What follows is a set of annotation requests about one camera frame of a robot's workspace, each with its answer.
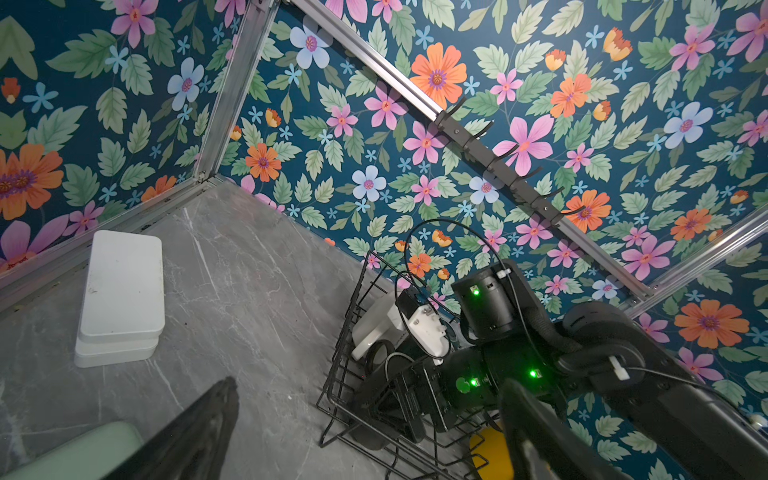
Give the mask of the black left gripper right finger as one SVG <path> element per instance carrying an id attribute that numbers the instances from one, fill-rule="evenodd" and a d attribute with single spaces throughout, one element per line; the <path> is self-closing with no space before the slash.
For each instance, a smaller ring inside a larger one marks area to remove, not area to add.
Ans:
<path id="1" fill-rule="evenodd" d="M 522 384 L 507 380 L 499 393 L 515 479 L 626 479 Z"/>

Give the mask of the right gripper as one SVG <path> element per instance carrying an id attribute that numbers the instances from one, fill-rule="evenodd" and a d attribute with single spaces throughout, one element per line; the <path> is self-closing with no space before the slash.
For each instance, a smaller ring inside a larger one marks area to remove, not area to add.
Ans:
<path id="1" fill-rule="evenodd" d="M 432 362 L 391 356 L 365 379 L 365 418 L 392 438 L 422 441 L 427 427 L 446 433 L 456 425 Z"/>

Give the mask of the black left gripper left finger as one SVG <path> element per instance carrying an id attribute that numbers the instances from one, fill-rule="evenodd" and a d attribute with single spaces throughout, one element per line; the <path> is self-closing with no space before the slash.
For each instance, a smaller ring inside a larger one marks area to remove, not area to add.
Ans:
<path id="1" fill-rule="evenodd" d="M 238 420 L 236 380 L 216 382 L 106 475 L 114 479 L 218 479 Z"/>

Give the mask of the yellow mug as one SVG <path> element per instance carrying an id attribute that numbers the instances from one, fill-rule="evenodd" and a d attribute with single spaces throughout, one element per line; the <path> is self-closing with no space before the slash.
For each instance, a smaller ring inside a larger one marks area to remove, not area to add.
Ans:
<path id="1" fill-rule="evenodd" d="M 487 427 L 470 438 L 471 460 L 482 480 L 512 480 L 514 470 L 502 432 Z"/>

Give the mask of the white mug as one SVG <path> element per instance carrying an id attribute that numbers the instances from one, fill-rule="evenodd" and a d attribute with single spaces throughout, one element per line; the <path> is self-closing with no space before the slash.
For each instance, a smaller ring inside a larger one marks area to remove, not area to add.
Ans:
<path id="1" fill-rule="evenodd" d="M 352 329 L 354 360 L 361 360 L 374 343 L 387 340 L 397 346 L 406 334 L 394 295 L 382 296 L 365 312 Z"/>

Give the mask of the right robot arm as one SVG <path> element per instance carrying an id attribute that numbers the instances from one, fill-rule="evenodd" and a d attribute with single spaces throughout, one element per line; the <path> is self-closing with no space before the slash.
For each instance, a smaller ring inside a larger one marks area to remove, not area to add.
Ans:
<path id="1" fill-rule="evenodd" d="M 467 347 L 441 364 L 388 355 L 352 400 L 361 444 L 420 441 L 425 417 L 444 432 L 461 413 L 495 410 L 516 478 L 617 479 L 607 456 L 564 423 L 569 398 L 592 393 L 697 479 L 766 477 L 766 430 L 619 308 L 582 303 L 554 323 L 510 260 L 453 291 Z"/>

